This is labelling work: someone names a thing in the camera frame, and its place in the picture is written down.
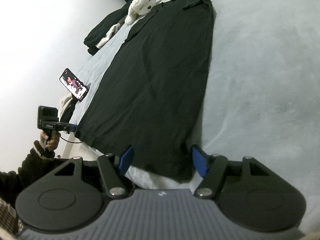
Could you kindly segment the person's left hand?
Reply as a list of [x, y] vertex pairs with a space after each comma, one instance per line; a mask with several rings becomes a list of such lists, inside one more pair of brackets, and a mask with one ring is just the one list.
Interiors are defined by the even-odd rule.
[[58, 148], [60, 142], [61, 134], [60, 132], [54, 132], [51, 137], [49, 137], [45, 131], [40, 133], [40, 145], [44, 150], [54, 151]]

